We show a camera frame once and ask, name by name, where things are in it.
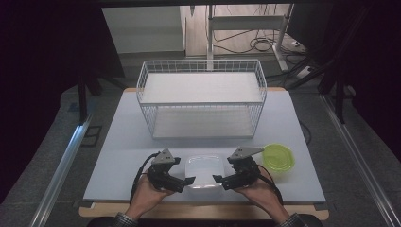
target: wire rack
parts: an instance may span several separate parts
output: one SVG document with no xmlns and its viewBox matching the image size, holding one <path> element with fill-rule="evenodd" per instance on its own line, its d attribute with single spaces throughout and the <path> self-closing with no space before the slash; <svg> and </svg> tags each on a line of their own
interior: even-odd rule
<svg viewBox="0 0 401 227">
<path fill-rule="evenodd" d="M 137 83 L 153 138 L 253 137 L 266 93 L 258 60 L 145 61 Z"/>
</svg>

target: hand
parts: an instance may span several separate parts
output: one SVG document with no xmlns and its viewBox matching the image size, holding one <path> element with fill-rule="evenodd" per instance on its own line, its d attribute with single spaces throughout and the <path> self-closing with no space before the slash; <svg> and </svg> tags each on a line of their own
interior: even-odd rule
<svg viewBox="0 0 401 227">
<path fill-rule="evenodd" d="M 138 220 L 143 214 L 159 204 L 164 197 L 173 193 L 173 191 L 169 190 L 157 190 L 149 181 L 148 176 L 143 174 L 126 215 Z"/>
<path fill-rule="evenodd" d="M 271 176 L 263 167 L 259 167 L 260 173 L 271 180 Z M 253 184 L 247 187 L 234 189 L 235 192 L 244 195 L 253 204 L 267 212 L 271 218 L 281 224 L 289 218 L 287 210 L 280 204 L 277 196 L 264 181 L 257 179 Z"/>
</svg>

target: sleeve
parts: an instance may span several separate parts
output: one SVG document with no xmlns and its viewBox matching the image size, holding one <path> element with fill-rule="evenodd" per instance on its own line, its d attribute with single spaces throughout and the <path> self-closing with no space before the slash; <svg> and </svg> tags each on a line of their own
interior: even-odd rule
<svg viewBox="0 0 401 227">
<path fill-rule="evenodd" d="M 111 227 L 136 227 L 138 226 L 138 221 L 118 212 L 117 216 L 114 218 L 113 225 Z"/>
<path fill-rule="evenodd" d="M 276 227 L 307 227 L 307 225 L 301 220 L 298 214 L 293 214 L 284 223 Z"/>
</svg>

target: white wall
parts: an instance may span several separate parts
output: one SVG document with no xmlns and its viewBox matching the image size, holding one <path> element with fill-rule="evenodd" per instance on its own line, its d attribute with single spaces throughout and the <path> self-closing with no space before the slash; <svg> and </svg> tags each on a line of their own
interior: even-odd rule
<svg viewBox="0 0 401 227">
<path fill-rule="evenodd" d="M 117 52 L 183 51 L 180 7 L 103 9 Z"/>
</svg>

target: green bowl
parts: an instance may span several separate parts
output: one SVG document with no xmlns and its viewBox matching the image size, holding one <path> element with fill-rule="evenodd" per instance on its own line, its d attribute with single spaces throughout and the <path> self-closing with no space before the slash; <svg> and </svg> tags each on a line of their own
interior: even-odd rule
<svg viewBox="0 0 401 227">
<path fill-rule="evenodd" d="M 263 166 L 277 172 L 285 172 L 295 165 L 291 149 L 281 144 L 269 144 L 264 147 Z"/>
</svg>

